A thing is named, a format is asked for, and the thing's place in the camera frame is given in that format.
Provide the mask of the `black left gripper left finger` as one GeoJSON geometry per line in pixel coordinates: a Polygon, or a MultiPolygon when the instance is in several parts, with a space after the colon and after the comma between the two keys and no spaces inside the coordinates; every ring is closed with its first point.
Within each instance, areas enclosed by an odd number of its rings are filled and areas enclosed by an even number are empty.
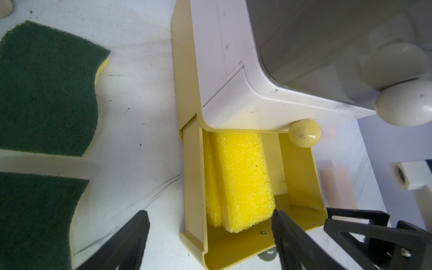
{"type": "Polygon", "coordinates": [[[148,213],[137,212],[79,270],[139,270],[150,230],[148,213]]]}

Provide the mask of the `green yellow sponge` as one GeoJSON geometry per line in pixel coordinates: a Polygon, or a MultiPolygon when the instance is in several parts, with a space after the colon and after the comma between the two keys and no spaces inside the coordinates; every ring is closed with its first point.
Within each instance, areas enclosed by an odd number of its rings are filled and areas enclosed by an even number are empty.
{"type": "Polygon", "coordinates": [[[70,227],[88,180],[1,173],[1,269],[69,270],[70,227]]]}

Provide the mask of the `pink sponge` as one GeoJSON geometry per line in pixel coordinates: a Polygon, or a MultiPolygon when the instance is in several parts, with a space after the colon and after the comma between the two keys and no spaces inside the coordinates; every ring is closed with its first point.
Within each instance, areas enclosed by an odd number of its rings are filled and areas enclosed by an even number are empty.
{"type": "Polygon", "coordinates": [[[358,204],[347,167],[319,170],[322,185],[330,208],[357,209],[358,204]]]}

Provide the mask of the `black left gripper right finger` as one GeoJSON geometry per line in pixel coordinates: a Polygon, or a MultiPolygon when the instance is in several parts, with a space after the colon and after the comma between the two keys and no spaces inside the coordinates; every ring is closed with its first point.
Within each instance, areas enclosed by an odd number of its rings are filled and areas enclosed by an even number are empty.
{"type": "Polygon", "coordinates": [[[271,228],[283,270],[342,270],[285,212],[274,210],[271,228]]]}

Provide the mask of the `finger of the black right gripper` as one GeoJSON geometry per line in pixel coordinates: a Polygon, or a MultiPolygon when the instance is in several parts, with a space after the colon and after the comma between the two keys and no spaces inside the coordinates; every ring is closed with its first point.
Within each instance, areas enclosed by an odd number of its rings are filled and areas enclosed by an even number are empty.
{"type": "Polygon", "coordinates": [[[324,231],[364,270],[430,270],[432,234],[383,211],[327,208],[324,231]]]}

